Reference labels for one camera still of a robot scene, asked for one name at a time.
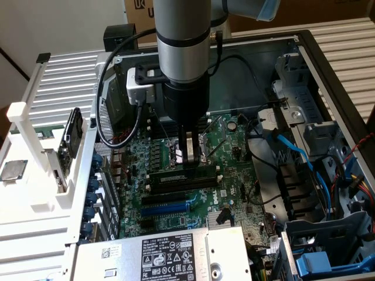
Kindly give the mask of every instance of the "cardboard box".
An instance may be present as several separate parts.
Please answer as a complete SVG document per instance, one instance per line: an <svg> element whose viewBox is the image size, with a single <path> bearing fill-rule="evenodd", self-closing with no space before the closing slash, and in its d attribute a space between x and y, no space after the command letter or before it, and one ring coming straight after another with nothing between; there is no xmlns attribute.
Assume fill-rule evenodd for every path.
<svg viewBox="0 0 375 281"><path fill-rule="evenodd" d="M124 1L128 22L135 23L137 33L155 27L152 0ZM371 6L372 0L281 0L276 17L271 22L257 22L234 15L229 16L229 22L232 32L304 25L362 18L369 15ZM139 39L140 43L155 41L155 35Z"/></svg>
<svg viewBox="0 0 375 281"><path fill-rule="evenodd" d="M8 109L9 106L0 109L0 148L6 138L6 135L8 134L9 128L11 127L11 123L8 120L8 117L6 117Z"/></svg>
<svg viewBox="0 0 375 281"><path fill-rule="evenodd" d="M371 0L281 0L274 20L257 22L254 19L230 15L232 32L306 25L334 20L357 19L368 16Z"/></svg>
<svg viewBox="0 0 375 281"><path fill-rule="evenodd" d="M155 28L154 3L152 0L124 0L128 23L135 24L137 33ZM138 43L156 42L156 35L138 39Z"/></svg>

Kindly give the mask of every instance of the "barcode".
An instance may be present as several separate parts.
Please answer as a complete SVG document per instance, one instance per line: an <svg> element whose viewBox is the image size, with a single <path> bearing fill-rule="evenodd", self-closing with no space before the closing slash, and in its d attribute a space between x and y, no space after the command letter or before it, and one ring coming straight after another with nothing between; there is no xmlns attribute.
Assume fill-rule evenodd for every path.
<svg viewBox="0 0 375 281"><path fill-rule="evenodd" d="M111 256L111 248L105 248L101 250L101 258L109 258Z"/></svg>

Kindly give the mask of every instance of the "blue pcie slot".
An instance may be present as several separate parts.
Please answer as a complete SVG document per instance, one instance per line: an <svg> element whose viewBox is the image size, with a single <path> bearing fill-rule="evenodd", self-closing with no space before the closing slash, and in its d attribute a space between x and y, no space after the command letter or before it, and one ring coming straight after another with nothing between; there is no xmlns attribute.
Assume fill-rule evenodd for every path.
<svg viewBox="0 0 375 281"><path fill-rule="evenodd" d="M149 217L151 215L164 215L171 213L188 213L190 211L190 204L186 202L173 203L165 206L143 208L141 209L142 217Z"/></svg>

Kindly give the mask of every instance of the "power supply label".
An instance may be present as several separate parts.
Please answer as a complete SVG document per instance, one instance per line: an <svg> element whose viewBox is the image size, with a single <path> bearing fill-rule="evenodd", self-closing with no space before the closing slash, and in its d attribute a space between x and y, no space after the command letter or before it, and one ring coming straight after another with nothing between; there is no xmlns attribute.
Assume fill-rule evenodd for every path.
<svg viewBox="0 0 375 281"><path fill-rule="evenodd" d="M196 280L193 234L143 240L141 280Z"/></svg>

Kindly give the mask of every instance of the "motherboard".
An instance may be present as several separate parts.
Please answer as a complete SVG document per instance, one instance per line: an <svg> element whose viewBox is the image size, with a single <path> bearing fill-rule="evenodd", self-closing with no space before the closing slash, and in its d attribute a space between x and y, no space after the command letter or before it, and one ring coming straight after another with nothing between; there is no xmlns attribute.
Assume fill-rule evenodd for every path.
<svg viewBox="0 0 375 281"><path fill-rule="evenodd" d="M237 116L224 114L210 116L206 127L199 137L201 163L191 172L182 168L178 138L168 135L152 139L147 130L140 130L130 145L115 151L112 166L122 204L120 238L235 225L242 227L249 243L268 243L262 206L248 202L257 178L246 156L245 125L238 124ZM231 219L219 225L216 219L224 209Z"/></svg>

